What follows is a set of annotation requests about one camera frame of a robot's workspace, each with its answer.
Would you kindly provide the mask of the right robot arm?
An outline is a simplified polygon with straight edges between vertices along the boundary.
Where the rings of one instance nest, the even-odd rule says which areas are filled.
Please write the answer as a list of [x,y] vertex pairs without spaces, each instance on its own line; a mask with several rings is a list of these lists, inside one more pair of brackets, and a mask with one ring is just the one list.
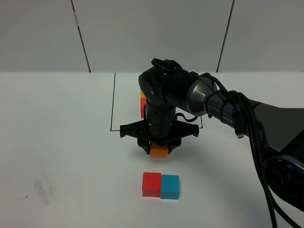
[[237,137],[248,136],[255,148],[255,166],[270,189],[299,210],[304,208],[304,111],[279,108],[246,99],[228,91],[209,73],[184,70],[173,60],[153,59],[152,67],[139,76],[146,96],[144,119],[121,125],[120,136],[137,139],[146,152],[149,144],[180,146],[186,136],[197,136],[193,120],[178,121],[176,109],[194,117],[207,115],[232,127]]

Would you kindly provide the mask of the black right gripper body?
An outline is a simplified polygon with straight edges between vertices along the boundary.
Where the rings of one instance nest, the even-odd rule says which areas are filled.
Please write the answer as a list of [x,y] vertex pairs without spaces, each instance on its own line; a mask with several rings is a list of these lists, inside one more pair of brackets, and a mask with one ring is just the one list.
[[120,126],[120,137],[130,136],[142,141],[168,144],[183,137],[199,135],[197,125],[176,119],[176,107],[173,105],[146,104],[145,111],[143,120]]

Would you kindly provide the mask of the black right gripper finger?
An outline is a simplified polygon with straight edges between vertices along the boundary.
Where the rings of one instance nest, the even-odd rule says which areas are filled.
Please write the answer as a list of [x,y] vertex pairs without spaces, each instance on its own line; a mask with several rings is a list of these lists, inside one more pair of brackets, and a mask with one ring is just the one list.
[[168,154],[181,145],[181,138],[168,143]]
[[137,139],[137,144],[139,147],[144,149],[144,151],[146,152],[147,155],[150,154],[150,142],[149,141]]

